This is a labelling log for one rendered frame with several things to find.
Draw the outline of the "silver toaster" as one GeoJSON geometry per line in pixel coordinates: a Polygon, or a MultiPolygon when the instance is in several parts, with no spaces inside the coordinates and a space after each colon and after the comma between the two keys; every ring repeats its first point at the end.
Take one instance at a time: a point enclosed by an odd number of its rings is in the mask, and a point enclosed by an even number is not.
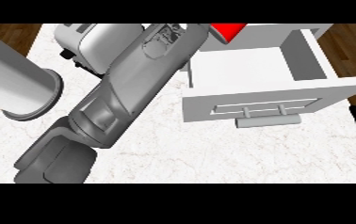
{"type": "Polygon", "coordinates": [[[60,24],[55,30],[60,55],[103,76],[144,30],[142,24],[60,24]]]}

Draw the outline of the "red can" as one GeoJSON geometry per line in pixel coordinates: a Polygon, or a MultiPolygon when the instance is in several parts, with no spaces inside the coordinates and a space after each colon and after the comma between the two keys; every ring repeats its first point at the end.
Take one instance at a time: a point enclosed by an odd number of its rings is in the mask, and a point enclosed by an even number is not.
{"type": "Polygon", "coordinates": [[[210,33],[222,44],[230,44],[247,24],[212,24],[210,33]]]}

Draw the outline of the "grey cylindrical appliance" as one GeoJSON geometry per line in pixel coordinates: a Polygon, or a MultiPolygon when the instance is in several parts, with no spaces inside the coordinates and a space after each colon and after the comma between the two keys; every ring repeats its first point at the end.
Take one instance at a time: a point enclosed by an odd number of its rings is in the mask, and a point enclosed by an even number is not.
{"type": "Polygon", "coordinates": [[[0,41],[0,111],[12,120],[35,120],[60,101],[64,82],[60,74],[42,69],[0,41]]]}

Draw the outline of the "white cabinet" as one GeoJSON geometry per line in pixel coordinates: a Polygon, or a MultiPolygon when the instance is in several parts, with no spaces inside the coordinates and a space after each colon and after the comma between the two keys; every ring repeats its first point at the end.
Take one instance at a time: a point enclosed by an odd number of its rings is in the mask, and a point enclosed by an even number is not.
{"type": "Polygon", "coordinates": [[[293,31],[309,29],[318,39],[332,26],[333,24],[249,24],[230,44],[221,43],[215,36],[210,35],[202,51],[278,47],[293,31]]]}

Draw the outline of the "white open drawer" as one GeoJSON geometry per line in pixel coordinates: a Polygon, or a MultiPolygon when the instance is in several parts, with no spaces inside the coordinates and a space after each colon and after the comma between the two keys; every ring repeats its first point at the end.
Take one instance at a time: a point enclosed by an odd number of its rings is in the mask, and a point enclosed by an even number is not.
{"type": "Polygon", "coordinates": [[[330,78],[329,63],[311,29],[293,30],[265,48],[200,51],[191,63],[194,88],[330,78]]]}

